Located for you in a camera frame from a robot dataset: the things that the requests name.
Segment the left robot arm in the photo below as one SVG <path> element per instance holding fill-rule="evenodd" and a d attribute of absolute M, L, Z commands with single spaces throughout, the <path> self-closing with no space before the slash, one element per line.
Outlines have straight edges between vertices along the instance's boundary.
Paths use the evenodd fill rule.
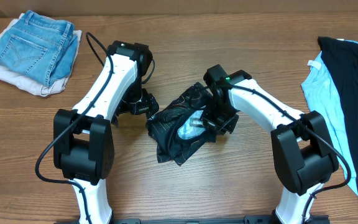
<path fill-rule="evenodd" d="M 159 105 L 142 87 L 154 64 L 148 45 L 114 41 L 106 63 L 86 96 L 71 110 L 60 109 L 53 121 L 53 162 L 73 184 L 78 223 L 112 223 L 106 177 L 114 161 L 111 126 L 123 113 L 151 117 Z"/>

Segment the black printed cycling jersey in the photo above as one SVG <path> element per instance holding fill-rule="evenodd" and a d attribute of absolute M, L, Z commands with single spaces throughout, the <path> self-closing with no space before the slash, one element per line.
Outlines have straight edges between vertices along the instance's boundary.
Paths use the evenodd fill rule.
<path fill-rule="evenodd" d="M 204 143 L 215 142 L 225 129 L 207 127 L 198 121 L 213 96 L 197 82 L 146 122 L 148 135 L 157 142 L 157 161 L 175 161 L 182 166 Z"/>

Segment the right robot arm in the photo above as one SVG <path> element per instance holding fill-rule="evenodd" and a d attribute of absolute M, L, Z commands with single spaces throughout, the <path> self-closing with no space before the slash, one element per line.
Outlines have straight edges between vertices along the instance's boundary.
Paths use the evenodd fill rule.
<path fill-rule="evenodd" d="M 231 133 L 241 111 L 272 140 L 273 164 L 283 185 L 280 203 L 270 215 L 246 215 L 244 223 L 329 223 L 328 216 L 310 213 L 313 192 L 322 189 L 339 167 L 323 116 L 281 103 L 243 70 L 228 75 L 215 65 L 203 80 L 213 94 L 201 116 L 207 129 Z"/>

